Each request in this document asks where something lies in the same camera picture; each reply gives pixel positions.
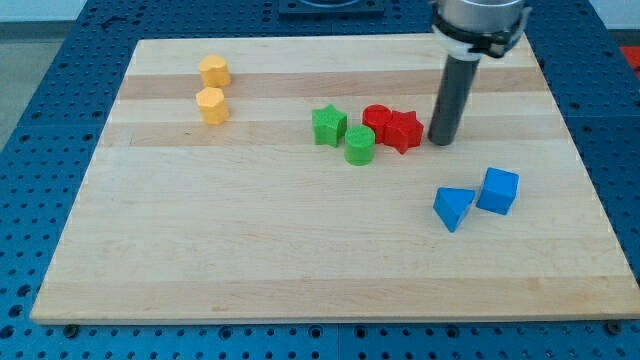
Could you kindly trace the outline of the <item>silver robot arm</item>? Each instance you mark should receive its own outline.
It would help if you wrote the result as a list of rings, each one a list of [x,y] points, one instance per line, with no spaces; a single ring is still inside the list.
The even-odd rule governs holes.
[[[474,33],[494,33],[512,27],[523,0],[436,0],[436,13],[451,26]]]

